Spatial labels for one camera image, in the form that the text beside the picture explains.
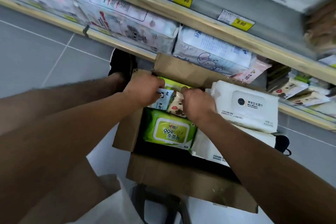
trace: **cartoon illustration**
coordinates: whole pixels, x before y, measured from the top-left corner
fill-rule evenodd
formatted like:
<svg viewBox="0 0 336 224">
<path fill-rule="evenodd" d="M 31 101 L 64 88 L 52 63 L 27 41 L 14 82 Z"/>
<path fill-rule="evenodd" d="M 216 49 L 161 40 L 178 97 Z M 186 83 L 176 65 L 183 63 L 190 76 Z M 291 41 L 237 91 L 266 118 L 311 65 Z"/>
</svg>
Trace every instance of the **cartoon illustration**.
<svg viewBox="0 0 336 224">
<path fill-rule="evenodd" d="M 127 28 L 128 30 L 126 30 L 126 35 L 128 38 L 133 39 L 137 42 L 143 42 L 147 44 L 146 37 L 141 35 L 135 27 L 127 25 Z"/>
<path fill-rule="evenodd" d="M 217 66 L 217 64 L 210 60 L 210 53 L 204 52 L 200 54 L 197 58 L 198 63 L 208 69 L 211 69 L 213 71 L 223 71 L 222 67 Z"/>
</svg>

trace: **black shoe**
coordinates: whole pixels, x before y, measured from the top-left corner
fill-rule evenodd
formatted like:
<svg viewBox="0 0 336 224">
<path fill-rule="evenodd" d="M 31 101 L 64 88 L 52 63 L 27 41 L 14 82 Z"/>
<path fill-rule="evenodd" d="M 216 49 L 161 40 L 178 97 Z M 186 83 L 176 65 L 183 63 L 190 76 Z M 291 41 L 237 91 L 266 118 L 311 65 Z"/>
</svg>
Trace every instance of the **black shoe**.
<svg viewBox="0 0 336 224">
<path fill-rule="evenodd" d="M 130 81 L 133 69 L 136 68 L 135 56 L 124 52 L 120 49 L 114 49 L 110 60 L 111 70 L 109 76 L 112 73 L 122 73 L 127 82 Z"/>
</svg>

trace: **yellow price label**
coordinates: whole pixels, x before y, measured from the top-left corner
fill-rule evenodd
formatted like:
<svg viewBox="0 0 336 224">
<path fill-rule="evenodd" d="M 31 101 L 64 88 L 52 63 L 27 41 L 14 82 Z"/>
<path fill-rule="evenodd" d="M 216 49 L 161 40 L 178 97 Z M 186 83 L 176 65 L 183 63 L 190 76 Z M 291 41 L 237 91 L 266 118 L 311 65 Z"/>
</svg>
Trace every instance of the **yellow price label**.
<svg viewBox="0 0 336 224">
<path fill-rule="evenodd" d="M 246 22 L 242 19 L 236 18 L 233 21 L 233 23 L 231 24 L 231 26 L 234 26 L 234 27 L 239 28 L 241 30 L 247 31 L 253 26 L 253 24 L 251 24 L 249 22 Z"/>
<path fill-rule="evenodd" d="M 106 29 L 103 29 L 103 28 L 98 28 L 98 30 L 101 32 L 101 33 L 103 33 L 103 34 L 106 34 L 106 35 L 109 35 L 109 36 L 111 36 L 111 33 L 108 31 L 108 30 L 106 30 Z"/>
<path fill-rule="evenodd" d="M 32 6 L 36 7 L 36 8 L 38 8 L 38 9 L 43 10 L 42 7 L 41 7 L 38 3 L 35 3 L 35 2 L 33 2 L 33 1 L 28 1 L 28 3 L 29 3 L 30 5 L 32 5 Z"/>
<path fill-rule="evenodd" d="M 192 0 L 173 0 L 174 3 L 190 8 Z"/>
<path fill-rule="evenodd" d="M 73 21 L 73 22 L 77 23 L 77 20 L 73 16 L 63 14 L 63 17 L 70 20 L 70 21 Z"/>
</svg>

